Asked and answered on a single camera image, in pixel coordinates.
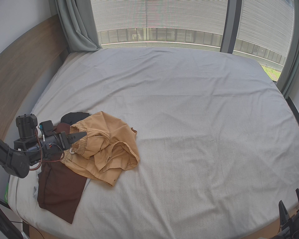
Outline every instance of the headboard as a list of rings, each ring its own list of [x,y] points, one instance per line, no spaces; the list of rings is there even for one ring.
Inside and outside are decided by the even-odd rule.
[[[0,54],[0,139],[27,93],[67,48],[58,15],[33,27]]]

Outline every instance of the bed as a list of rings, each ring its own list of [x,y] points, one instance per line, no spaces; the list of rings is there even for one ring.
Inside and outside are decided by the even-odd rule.
[[[91,180],[72,224],[39,208],[36,173],[10,177],[9,205],[60,238],[241,238],[297,205],[299,127],[253,59],[187,48],[68,56],[32,110],[107,112],[138,131],[140,164]]]

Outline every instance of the green grass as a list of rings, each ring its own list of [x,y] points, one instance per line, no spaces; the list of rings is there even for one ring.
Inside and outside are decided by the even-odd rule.
[[[264,69],[264,71],[267,73],[267,75],[268,75],[272,80],[274,80],[274,81],[277,81],[277,80],[278,80],[278,78],[279,78],[281,72],[276,71],[276,70],[274,70],[274,69],[271,68],[271,67],[267,67],[267,66],[263,66],[263,65],[262,65],[262,68]]]

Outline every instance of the green object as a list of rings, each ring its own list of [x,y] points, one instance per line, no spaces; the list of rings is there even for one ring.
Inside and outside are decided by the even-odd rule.
[[[8,204],[8,182],[5,189],[4,201]]]

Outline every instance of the curtain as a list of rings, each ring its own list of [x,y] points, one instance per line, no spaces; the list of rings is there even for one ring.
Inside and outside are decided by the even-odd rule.
[[[55,0],[55,2],[70,51],[101,49],[90,0]]]
[[[287,99],[299,74],[299,0],[294,0],[294,31],[285,66],[276,84]]]

